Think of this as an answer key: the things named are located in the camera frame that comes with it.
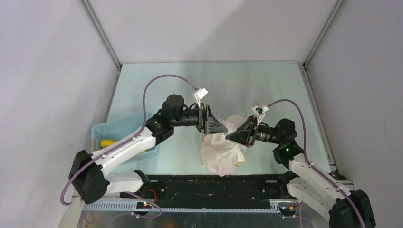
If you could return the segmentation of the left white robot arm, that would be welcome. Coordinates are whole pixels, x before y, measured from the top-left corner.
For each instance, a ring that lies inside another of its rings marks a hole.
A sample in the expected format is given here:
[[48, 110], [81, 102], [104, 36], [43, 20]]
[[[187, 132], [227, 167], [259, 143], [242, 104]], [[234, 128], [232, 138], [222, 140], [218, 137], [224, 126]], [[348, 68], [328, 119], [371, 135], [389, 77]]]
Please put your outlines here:
[[205, 135], [227, 132], [209, 105], [194, 103], [188, 107], [181, 95], [170, 95], [161, 109], [132, 134], [104, 149], [78, 152], [70, 169], [69, 183], [86, 204], [120, 192], [134, 193], [139, 198], [148, 196], [150, 184], [142, 171], [112, 172], [127, 160], [161, 144], [174, 134], [175, 127], [182, 126], [194, 126]]

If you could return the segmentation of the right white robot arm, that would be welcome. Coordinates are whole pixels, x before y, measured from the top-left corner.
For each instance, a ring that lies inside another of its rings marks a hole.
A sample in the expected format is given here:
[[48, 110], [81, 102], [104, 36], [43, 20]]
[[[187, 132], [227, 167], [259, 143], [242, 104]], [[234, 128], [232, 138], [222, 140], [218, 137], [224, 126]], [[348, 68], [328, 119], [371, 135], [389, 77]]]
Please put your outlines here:
[[361, 189], [343, 185], [308, 161], [296, 137], [292, 120], [281, 119], [270, 127], [258, 123], [252, 115], [226, 139], [246, 147], [253, 146], [255, 141], [277, 144], [274, 158], [288, 169], [277, 180], [276, 191], [281, 198], [299, 199], [320, 214], [331, 228], [374, 228], [376, 221], [368, 195]]

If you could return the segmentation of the white plastic bag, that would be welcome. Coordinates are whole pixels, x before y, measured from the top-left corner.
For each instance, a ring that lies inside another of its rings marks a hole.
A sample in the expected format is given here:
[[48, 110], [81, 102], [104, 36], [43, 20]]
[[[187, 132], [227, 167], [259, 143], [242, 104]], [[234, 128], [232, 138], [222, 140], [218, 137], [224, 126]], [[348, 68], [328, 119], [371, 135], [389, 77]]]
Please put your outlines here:
[[246, 147], [225, 137], [235, 132], [246, 121], [245, 117], [232, 115], [219, 122], [227, 128], [226, 133], [206, 135], [201, 143], [202, 166], [219, 176], [230, 175], [245, 162]]

